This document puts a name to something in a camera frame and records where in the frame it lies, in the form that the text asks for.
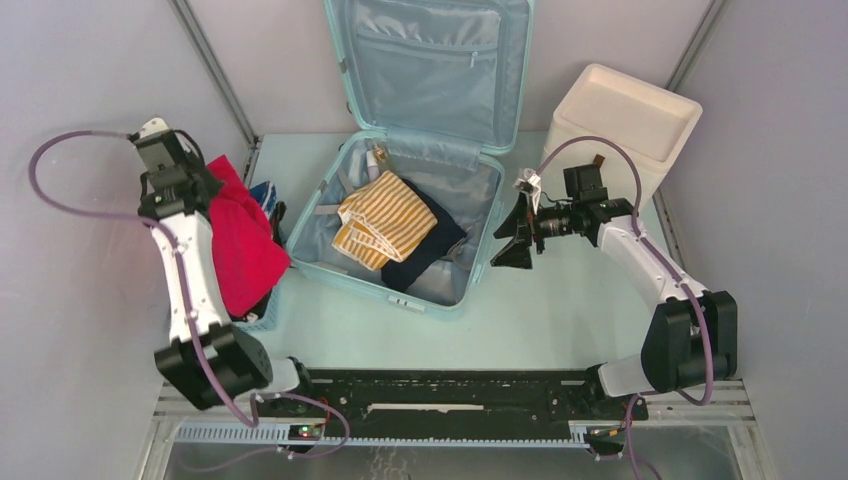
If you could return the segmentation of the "yellow white striped garment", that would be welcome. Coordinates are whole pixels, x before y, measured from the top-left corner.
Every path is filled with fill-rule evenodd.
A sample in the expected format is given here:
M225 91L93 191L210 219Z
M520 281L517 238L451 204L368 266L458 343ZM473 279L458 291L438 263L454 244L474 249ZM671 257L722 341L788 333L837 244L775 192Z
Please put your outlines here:
M438 224L430 207L390 171L354 191L337 214L341 227L331 246L369 271L405 261Z

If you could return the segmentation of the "light blue ribbed suitcase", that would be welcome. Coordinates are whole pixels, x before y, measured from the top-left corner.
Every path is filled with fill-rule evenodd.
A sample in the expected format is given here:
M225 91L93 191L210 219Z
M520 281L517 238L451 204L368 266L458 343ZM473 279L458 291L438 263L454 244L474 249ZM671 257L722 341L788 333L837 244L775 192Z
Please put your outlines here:
M516 142L532 36L530 1L328 1L358 131L340 148L286 246L307 278L436 318L462 314L485 271ZM406 292L336 251L342 200L366 180L366 152L443 207L466 239Z

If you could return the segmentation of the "blue white red garment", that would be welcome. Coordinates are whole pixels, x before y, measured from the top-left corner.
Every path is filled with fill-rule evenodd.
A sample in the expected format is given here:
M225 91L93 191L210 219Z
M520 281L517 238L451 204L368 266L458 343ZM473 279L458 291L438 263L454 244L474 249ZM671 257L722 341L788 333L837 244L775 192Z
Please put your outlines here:
M249 194L259 205L270 223L274 223L279 218L276 187L271 181L251 187Z

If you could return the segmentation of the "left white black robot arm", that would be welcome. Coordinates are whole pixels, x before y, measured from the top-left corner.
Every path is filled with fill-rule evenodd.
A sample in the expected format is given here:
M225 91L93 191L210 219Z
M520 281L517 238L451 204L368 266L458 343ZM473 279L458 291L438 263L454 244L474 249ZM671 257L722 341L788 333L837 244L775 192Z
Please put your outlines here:
M139 216L149 222L170 300L163 377L195 408L232 407L269 386L272 363L243 329L262 318L291 259L273 227L273 188L258 202L225 156L206 162L185 131L154 118L129 137L141 157Z

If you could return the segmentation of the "black white patterned garment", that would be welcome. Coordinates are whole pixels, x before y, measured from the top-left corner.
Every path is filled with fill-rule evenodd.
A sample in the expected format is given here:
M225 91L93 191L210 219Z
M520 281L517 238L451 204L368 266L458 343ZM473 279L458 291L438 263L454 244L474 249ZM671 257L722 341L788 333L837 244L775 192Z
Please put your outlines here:
M269 224L272 230L272 240L279 246L285 246L285 235L282 231L282 220L286 214L287 206L283 201L278 201L269 217Z

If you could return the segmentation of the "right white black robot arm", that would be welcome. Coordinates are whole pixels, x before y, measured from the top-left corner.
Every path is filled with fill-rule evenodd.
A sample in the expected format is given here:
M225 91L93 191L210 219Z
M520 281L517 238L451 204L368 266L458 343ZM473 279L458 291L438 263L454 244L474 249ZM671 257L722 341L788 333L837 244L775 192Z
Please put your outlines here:
M738 306L732 295L709 290L661 251L631 202L609 197L598 166L567 168L563 176L567 201L539 207L541 178L522 171L517 201L494 233L508 242L490 263L530 269L547 239L579 235L619 265L651 309L639 354L591 368L593 383L581 392L585 411L606 418L622 396L709 387L734 376Z

